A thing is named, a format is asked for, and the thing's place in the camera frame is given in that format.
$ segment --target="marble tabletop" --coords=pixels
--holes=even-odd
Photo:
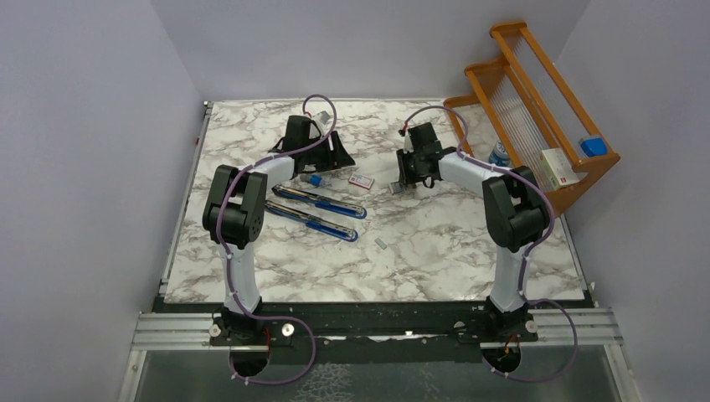
[[[486,231],[483,200],[452,183],[392,195],[398,178],[395,151],[403,140],[402,121],[440,100],[339,100],[337,130],[356,166],[323,173],[328,184],[313,188],[298,179],[285,183],[368,209],[363,220],[276,198],[279,204],[354,228],[354,243],[338,240],[292,220],[266,214],[255,243],[256,282],[267,302],[408,302],[483,300],[491,291],[496,246]],[[314,100],[313,114],[329,108]],[[471,147],[486,158],[497,140],[485,112],[459,111],[471,126]],[[215,168],[243,166],[283,136],[289,115],[301,114],[300,100],[216,102],[203,141],[188,206],[179,234],[165,301],[223,302],[224,278],[218,245],[202,228],[204,203]],[[448,117],[426,111],[414,124],[431,121],[444,147],[455,145]],[[374,178],[370,190],[348,184],[351,173]],[[379,238],[386,245],[375,243]],[[557,224],[532,253],[527,286],[531,298],[581,299],[581,280],[568,237]]]

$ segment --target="white box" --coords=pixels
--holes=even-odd
[[[572,170],[572,165],[560,148],[543,149],[540,153],[540,161],[555,190],[579,183],[577,173]]]

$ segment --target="gray wall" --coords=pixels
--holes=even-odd
[[[2,400],[115,400],[200,96],[147,0],[0,8]]]
[[[592,0],[559,57],[620,163],[569,212],[648,401],[710,394],[708,2]]]
[[[488,29],[525,19],[556,59],[588,0],[152,0],[210,100],[463,95]]]

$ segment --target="small blue cube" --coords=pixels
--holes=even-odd
[[[600,136],[584,138],[579,142],[579,146],[582,147],[582,151],[584,151],[584,154],[588,157],[600,157],[609,152],[604,139]]]

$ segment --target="wooden shelf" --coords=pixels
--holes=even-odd
[[[444,101],[456,108],[480,104],[515,167],[526,165],[535,173],[538,186],[546,191],[557,214],[564,213],[619,160],[599,128],[569,89],[562,75],[545,54],[523,21],[500,23],[491,28],[491,37],[502,54],[492,61],[466,66],[464,74],[473,92]],[[450,114],[456,135],[463,130]],[[586,157],[570,139],[599,136],[608,153]],[[572,169],[580,175],[579,183],[552,190],[540,166],[543,149],[561,148]],[[471,155],[466,143],[465,150]]]

